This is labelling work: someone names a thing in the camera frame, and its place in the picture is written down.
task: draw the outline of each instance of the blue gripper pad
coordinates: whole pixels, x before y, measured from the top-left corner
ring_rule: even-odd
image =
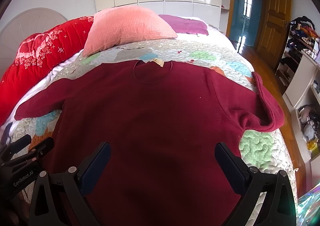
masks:
[[[92,192],[105,166],[107,165],[110,156],[111,147],[108,143],[106,143],[92,160],[91,164],[88,166],[87,170],[82,176],[80,187],[82,196]]]
[[[243,166],[240,168],[238,166],[239,164],[237,164],[243,161],[239,157],[236,157],[223,142],[216,145],[214,156],[228,179],[233,191],[236,194],[244,195],[246,193],[246,178],[241,171]]]

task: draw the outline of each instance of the waffle-textured pillow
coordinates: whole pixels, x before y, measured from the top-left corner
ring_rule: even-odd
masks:
[[[176,37],[170,25],[150,9],[139,6],[105,9],[94,15],[83,55],[90,56],[114,45]]]

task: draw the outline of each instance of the headboard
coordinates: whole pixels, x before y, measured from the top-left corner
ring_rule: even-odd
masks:
[[[22,40],[66,21],[60,13],[48,8],[33,8],[14,17],[0,32],[0,78],[13,63]]]

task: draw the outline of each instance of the quilted bedspread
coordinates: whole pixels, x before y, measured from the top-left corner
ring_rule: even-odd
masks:
[[[116,46],[88,58],[84,58],[80,54],[73,63],[58,72],[52,82],[60,78],[76,79],[101,63],[115,63],[133,59],[147,62],[155,57],[164,61],[181,61],[211,68],[250,90],[256,90],[255,81],[251,74],[253,70],[250,70],[242,57],[235,51],[219,45],[183,40],[135,42]],[[12,141],[16,141],[25,134],[30,134],[33,137],[31,145],[36,145],[52,134],[60,113],[60,110],[56,110],[42,117],[21,120],[13,132]],[[248,166],[256,166],[262,172],[277,173],[280,169],[286,170],[297,204],[295,172],[279,129],[271,133],[245,131],[239,144],[239,150],[242,159]],[[31,191],[32,186],[26,189],[29,197]],[[257,206],[247,223],[248,226],[254,224],[264,197],[265,194],[260,195]]]

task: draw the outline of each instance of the sweatshirt sleeve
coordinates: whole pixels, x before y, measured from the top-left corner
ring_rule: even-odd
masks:
[[[226,77],[213,74],[212,83],[218,101],[234,124],[242,129],[271,132],[284,124],[284,113],[274,97],[262,85],[261,77],[252,73],[257,93]]]
[[[22,103],[14,116],[15,120],[41,117],[53,110],[62,110],[65,99],[75,93],[74,80],[63,78],[53,82],[26,102]]]

